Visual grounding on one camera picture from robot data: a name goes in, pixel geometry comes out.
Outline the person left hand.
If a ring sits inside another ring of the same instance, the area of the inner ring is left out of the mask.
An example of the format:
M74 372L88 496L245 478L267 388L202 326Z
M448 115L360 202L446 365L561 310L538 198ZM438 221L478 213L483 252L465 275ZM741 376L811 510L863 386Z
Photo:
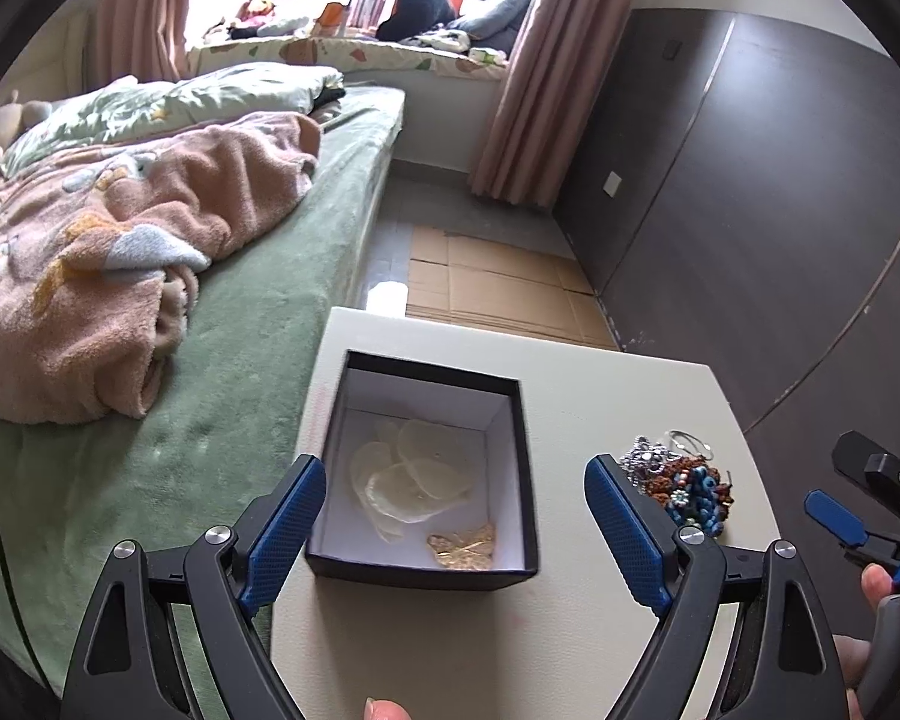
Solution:
M364 704L364 720L411 720L408 710L393 700L372 699L369 697Z

